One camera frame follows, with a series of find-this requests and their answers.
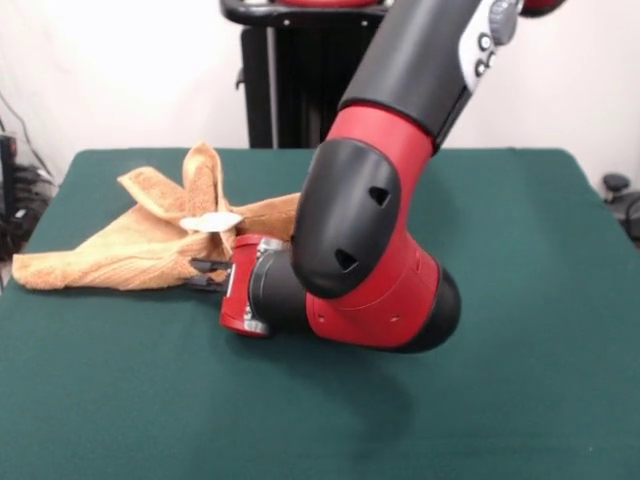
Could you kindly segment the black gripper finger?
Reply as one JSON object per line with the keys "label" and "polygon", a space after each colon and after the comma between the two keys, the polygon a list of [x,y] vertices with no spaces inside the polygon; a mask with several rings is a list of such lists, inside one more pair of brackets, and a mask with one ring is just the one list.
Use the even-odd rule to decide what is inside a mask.
{"label": "black gripper finger", "polygon": [[212,260],[207,258],[192,258],[189,261],[192,268],[200,273],[213,273],[216,271],[228,271],[231,263],[224,260]]}
{"label": "black gripper finger", "polygon": [[191,289],[226,294],[229,282],[227,279],[215,280],[209,276],[194,276],[188,279],[187,286]]}

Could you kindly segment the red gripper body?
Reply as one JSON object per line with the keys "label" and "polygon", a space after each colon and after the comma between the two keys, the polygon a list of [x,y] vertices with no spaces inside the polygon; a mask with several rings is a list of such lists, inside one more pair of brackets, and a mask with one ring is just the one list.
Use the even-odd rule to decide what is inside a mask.
{"label": "red gripper body", "polygon": [[285,249],[282,240],[272,236],[247,234],[236,238],[222,300],[219,323],[235,334],[270,337],[291,330],[291,315],[266,286],[276,278],[275,260]]}

